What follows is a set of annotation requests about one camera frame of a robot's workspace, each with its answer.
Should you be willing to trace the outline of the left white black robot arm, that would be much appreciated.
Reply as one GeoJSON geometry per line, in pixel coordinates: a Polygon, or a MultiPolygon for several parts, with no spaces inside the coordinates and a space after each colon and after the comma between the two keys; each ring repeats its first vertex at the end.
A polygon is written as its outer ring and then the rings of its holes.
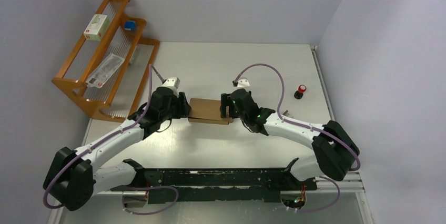
{"type": "Polygon", "coordinates": [[[59,208],[74,211],[102,191],[117,187],[140,190],[147,183],[145,169],[138,162],[125,159],[108,168],[103,164],[131,145],[159,133],[165,121],[187,118],[190,112],[191,106],[184,92],[158,87],[149,101],[114,131],[74,150],[60,149],[43,184],[44,205],[54,209],[55,206],[48,203],[48,196],[53,196],[60,202],[59,208]]]}

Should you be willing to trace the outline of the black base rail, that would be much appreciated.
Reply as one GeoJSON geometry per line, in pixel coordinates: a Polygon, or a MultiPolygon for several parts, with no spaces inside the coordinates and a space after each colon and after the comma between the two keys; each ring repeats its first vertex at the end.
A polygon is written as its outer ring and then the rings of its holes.
{"type": "Polygon", "coordinates": [[[317,189],[315,178],[299,181],[287,168],[234,169],[161,169],[146,168],[137,173],[129,185],[114,186],[112,191],[140,191],[153,187],[149,204],[171,202],[175,192],[160,189],[173,186],[179,202],[262,200],[281,202],[281,192],[317,189]]]}

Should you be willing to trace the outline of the clear plastic bag package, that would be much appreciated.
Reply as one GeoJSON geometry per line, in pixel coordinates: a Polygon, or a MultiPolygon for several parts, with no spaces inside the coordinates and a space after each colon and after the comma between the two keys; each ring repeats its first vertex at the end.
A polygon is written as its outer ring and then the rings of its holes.
{"type": "Polygon", "coordinates": [[[102,88],[125,60],[113,53],[95,68],[87,78],[87,87],[102,88]]]}

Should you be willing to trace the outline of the orange wooden rack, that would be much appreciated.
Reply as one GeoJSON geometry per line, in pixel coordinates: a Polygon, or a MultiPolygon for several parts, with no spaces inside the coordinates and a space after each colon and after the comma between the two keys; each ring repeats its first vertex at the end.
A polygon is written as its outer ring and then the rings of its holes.
{"type": "Polygon", "coordinates": [[[79,38],[52,83],[91,119],[122,122],[143,101],[148,83],[148,66],[156,58],[160,42],[143,36],[147,22],[130,17],[125,8],[130,0],[103,0],[96,14],[108,15],[110,26],[101,41],[79,38]],[[133,31],[125,21],[135,21],[133,31]],[[91,72],[110,53],[125,61],[102,88],[87,87],[91,72]]]}

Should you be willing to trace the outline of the brown cardboard box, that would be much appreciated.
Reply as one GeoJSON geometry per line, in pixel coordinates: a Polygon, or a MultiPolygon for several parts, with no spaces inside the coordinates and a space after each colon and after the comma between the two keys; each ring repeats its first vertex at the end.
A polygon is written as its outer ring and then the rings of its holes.
{"type": "Polygon", "coordinates": [[[229,125],[234,122],[232,118],[221,118],[220,101],[213,99],[191,98],[191,112],[188,116],[190,123],[203,123],[214,125],[229,125]]]}

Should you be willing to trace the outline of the blue round object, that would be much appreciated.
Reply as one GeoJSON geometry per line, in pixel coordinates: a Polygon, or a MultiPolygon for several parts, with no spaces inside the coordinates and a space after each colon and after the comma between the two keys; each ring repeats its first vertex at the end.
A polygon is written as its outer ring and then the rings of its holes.
{"type": "Polygon", "coordinates": [[[128,31],[133,31],[137,27],[137,24],[135,21],[125,21],[124,23],[124,29],[128,31]]]}

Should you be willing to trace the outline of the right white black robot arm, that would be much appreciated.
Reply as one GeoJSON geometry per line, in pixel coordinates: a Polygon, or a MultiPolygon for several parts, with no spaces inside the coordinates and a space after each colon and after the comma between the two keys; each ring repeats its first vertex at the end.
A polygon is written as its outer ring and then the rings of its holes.
{"type": "Polygon", "coordinates": [[[342,181],[349,171],[360,167],[359,148],[336,121],[313,124],[286,117],[277,110],[259,107],[251,92],[243,88],[221,94],[220,116],[239,118],[252,133],[281,137],[312,151],[288,165],[283,180],[289,189],[320,176],[342,181]]]}

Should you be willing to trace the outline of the white green carton box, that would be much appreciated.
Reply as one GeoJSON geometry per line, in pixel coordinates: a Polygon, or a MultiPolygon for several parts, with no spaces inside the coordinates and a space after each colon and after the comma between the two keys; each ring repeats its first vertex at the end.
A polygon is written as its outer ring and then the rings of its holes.
{"type": "Polygon", "coordinates": [[[101,41],[110,24],[108,15],[95,14],[83,32],[87,40],[101,41]]]}

